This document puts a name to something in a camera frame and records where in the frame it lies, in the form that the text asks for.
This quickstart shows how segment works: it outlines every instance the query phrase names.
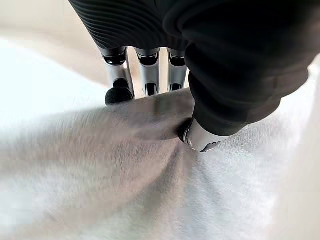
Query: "beige background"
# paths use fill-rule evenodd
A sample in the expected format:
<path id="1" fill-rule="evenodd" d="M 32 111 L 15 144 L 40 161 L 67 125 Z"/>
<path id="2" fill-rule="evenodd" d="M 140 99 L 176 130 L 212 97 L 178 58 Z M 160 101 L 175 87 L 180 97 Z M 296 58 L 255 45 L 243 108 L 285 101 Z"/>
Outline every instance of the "beige background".
<path id="1" fill-rule="evenodd" d="M 0 0 L 0 38 L 33 49 L 86 78 L 107 86 L 101 55 L 67 0 Z M 129 51 L 136 94 L 139 66 Z M 161 52 L 161 91 L 167 89 L 167 53 Z M 271 240 L 320 239 L 320 87 L 315 108 L 269 226 Z"/>

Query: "white cloth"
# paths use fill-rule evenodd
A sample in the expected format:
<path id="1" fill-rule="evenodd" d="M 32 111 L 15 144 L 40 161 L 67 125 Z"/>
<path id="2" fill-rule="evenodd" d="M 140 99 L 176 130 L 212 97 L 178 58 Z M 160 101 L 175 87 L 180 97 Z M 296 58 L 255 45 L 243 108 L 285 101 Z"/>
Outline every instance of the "white cloth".
<path id="1" fill-rule="evenodd" d="M 175 135 L 188 89 L 107 108 L 103 87 L 3 40 L 0 52 L 0 240 L 265 237 L 316 74 L 205 154 Z"/>

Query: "black ribbed cover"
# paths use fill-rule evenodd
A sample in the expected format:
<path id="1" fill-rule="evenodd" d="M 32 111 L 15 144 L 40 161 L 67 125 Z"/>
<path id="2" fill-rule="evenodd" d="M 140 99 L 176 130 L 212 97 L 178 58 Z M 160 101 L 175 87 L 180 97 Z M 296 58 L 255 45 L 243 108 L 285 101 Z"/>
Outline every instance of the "black ribbed cover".
<path id="1" fill-rule="evenodd" d="M 102 49 L 132 46 L 185 50 L 188 41 L 168 35 L 154 1 L 69 0 L 95 43 Z"/>

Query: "gray fabric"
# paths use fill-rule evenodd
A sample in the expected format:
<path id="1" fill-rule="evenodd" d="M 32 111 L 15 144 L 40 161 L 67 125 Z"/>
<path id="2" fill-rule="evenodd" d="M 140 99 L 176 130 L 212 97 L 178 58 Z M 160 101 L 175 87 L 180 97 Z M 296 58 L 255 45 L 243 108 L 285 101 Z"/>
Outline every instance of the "gray fabric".
<path id="1" fill-rule="evenodd" d="M 7 48 L 0 59 L 9 78 L 0 95 L 1 240 L 265 237 L 312 109 L 315 77 L 274 114 L 204 154 L 176 136 L 192 115 L 188 89 L 106 108 L 102 87 Z"/>

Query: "robotic hand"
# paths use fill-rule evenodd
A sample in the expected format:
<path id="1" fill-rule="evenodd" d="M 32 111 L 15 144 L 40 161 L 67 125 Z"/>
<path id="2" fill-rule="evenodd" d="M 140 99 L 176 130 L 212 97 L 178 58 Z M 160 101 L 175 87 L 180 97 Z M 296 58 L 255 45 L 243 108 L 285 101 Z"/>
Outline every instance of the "robotic hand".
<path id="1" fill-rule="evenodd" d="M 161 47 L 169 91 L 184 87 L 190 69 L 195 107 L 183 141 L 199 152 L 273 113 L 320 52 L 315 0 L 69 1 L 108 68 L 107 104 L 135 96 L 127 46 L 136 49 L 146 96 L 159 93 Z"/>

